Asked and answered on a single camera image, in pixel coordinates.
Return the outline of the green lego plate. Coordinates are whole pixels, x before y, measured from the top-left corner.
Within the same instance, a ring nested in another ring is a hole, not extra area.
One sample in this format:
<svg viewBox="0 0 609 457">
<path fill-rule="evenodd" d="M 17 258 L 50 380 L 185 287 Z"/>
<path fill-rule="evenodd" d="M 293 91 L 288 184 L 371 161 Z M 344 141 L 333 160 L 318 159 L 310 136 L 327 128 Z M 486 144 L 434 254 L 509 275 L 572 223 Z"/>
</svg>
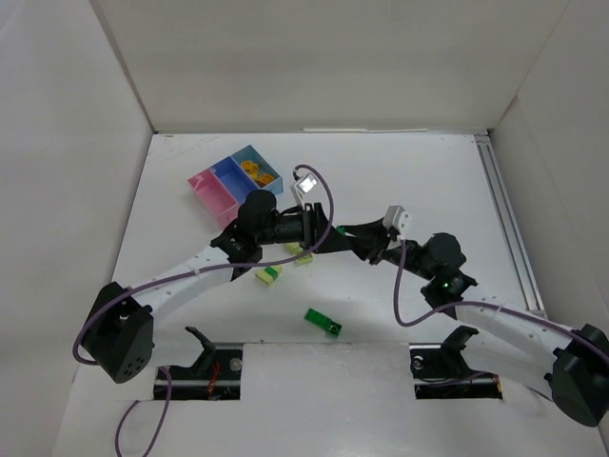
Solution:
<svg viewBox="0 0 609 457">
<path fill-rule="evenodd" d="M 341 324 L 313 308 L 307 310 L 304 319 L 316 328 L 321 329 L 326 336 L 333 339 L 338 338 L 342 331 L 343 326 Z"/>
</svg>

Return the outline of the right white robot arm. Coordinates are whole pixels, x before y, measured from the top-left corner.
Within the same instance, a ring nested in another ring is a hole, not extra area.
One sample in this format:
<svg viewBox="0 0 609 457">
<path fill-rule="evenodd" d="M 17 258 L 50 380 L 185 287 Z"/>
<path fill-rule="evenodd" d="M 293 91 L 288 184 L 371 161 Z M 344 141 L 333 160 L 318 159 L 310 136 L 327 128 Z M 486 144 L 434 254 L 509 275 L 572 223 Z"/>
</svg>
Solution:
<svg viewBox="0 0 609 457">
<path fill-rule="evenodd" d="M 405 223 L 384 220 L 343 226 L 339 233 L 372 265 L 381 261 L 426 280 L 421 293 L 432 314 L 460 323 L 466 336 L 443 347 L 460 367 L 515 380 L 553 401 L 570 419 L 597 427 L 608 412 L 608 338 L 590 324 L 570 328 L 517 310 L 462 272 L 457 238 L 433 234 L 420 245 Z"/>
</svg>

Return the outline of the large yellow lego brick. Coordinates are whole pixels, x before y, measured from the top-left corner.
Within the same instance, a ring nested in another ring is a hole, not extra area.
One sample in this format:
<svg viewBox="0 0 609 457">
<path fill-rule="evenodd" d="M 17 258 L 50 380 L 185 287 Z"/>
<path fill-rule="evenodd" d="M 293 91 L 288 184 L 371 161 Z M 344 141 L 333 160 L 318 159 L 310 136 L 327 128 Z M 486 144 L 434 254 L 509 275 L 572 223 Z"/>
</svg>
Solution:
<svg viewBox="0 0 609 457">
<path fill-rule="evenodd" d="M 241 167 L 248 174 L 258 175 L 259 165 L 256 162 L 253 162 L 251 160 L 243 161 L 241 163 Z"/>
</svg>

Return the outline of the lime green lego brick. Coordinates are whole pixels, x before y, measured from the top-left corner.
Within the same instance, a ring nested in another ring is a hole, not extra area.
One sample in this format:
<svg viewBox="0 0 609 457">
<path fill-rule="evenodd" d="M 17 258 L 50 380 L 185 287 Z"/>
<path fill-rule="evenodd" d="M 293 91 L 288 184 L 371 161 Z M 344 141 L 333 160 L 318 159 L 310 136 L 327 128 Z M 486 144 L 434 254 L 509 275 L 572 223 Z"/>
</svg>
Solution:
<svg viewBox="0 0 609 457">
<path fill-rule="evenodd" d="M 298 266 L 308 265 L 313 262 L 313 255 L 307 254 L 306 256 L 299 257 L 294 261 L 294 263 Z"/>
</svg>

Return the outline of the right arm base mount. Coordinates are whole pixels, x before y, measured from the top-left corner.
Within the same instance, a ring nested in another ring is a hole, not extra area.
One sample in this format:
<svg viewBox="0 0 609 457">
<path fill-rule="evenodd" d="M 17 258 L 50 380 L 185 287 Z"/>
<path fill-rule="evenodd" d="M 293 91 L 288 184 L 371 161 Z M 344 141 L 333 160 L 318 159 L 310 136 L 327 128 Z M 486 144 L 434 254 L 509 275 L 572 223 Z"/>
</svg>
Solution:
<svg viewBox="0 0 609 457">
<path fill-rule="evenodd" d="M 409 345 L 410 371 L 417 400 L 503 398 L 499 377 L 471 369 L 462 353 L 479 332 L 460 326 L 440 343 Z"/>
</svg>

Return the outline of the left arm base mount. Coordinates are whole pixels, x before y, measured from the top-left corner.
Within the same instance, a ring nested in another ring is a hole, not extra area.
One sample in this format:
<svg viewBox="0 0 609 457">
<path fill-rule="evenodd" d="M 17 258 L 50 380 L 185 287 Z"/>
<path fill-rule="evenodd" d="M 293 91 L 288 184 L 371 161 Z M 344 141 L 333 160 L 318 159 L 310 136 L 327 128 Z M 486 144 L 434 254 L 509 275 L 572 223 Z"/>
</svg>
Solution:
<svg viewBox="0 0 609 457">
<path fill-rule="evenodd" d="M 199 329 L 160 330 L 149 363 L 156 368 L 153 398 L 176 401 L 238 401 L 244 346 L 214 343 Z"/>
</svg>

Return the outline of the pale yellow green-top lego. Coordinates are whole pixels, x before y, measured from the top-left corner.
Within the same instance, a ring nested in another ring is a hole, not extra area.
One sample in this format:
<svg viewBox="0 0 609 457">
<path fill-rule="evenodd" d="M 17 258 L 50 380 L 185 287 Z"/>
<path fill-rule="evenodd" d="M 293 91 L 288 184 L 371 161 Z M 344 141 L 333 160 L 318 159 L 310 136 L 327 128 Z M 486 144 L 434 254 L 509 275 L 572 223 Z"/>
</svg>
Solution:
<svg viewBox="0 0 609 457">
<path fill-rule="evenodd" d="M 299 243 L 287 243 L 285 247 L 293 255 L 298 255 L 299 253 L 304 251 L 304 249 L 300 246 Z"/>
</svg>

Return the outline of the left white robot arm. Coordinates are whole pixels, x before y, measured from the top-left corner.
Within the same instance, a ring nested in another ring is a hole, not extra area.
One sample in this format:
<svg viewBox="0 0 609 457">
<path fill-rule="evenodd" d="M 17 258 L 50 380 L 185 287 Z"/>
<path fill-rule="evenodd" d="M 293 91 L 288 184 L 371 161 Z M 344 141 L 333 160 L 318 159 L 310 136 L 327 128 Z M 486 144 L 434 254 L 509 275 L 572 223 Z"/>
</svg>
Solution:
<svg viewBox="0 0 609 457">
<path fill-rule="evenodd" d="M 315 253 L 347 251 L 352 243 L 334 228 L 321 204 L 285 212 L 267 190 L 251 192 L 236 218 L 208 247 L 167 277 L 146 285 L 104 286 L 85 323 L 81 347 L 116 384 L 123 384 L 148 365 L 184 368 L 193 376 L 206 373 L 216 347 L 195 327 L 162 337 L 159 324 L 206 291 L 240 278 L 260 265 L 265 245 L 297 243 Z"/>
</svg>

